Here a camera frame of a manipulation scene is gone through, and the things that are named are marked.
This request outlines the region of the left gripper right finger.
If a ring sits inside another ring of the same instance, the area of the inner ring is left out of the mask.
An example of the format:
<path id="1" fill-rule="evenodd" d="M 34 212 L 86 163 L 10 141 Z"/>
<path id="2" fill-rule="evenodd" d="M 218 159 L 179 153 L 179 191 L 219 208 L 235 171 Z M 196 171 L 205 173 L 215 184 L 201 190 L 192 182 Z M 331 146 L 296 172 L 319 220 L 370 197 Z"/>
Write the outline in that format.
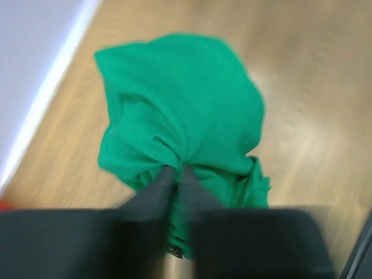
<path id="1" fill-rule="evenodd" d="M 187 221 L 195 221 L 207 213 L 229 211 L 201 185 L 193 168 L 187 164 L 181 180 L 181 201 Z"/>

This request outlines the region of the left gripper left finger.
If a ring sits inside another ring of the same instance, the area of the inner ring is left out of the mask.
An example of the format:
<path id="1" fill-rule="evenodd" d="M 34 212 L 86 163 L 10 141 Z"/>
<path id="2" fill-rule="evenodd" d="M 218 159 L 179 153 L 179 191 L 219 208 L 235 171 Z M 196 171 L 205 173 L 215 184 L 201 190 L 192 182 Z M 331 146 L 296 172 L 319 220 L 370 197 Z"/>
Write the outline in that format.
<path id="1" fill-rule="evenodd" d="M 128 202 L 117 208 L 125 221 L 148 221 L 167 216 L 173 200 L 176 171 L 165 166 L 156 178 Z"/>

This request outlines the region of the green t shirt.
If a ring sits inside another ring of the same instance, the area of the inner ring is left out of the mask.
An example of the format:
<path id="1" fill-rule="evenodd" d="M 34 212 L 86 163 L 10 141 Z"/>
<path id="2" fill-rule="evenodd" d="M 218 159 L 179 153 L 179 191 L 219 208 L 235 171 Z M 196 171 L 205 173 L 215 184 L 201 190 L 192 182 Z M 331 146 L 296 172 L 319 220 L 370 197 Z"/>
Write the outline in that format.
<path id="1" fill-rule="evenodd" d="M 265 208 L 270 180 L 249 153 L 264 101 L 222 40 L 174 33 L 97 51 L 109 125 L 98 166 L 140 192 L 164 166 L 190 165 L 228 208 Z"/>

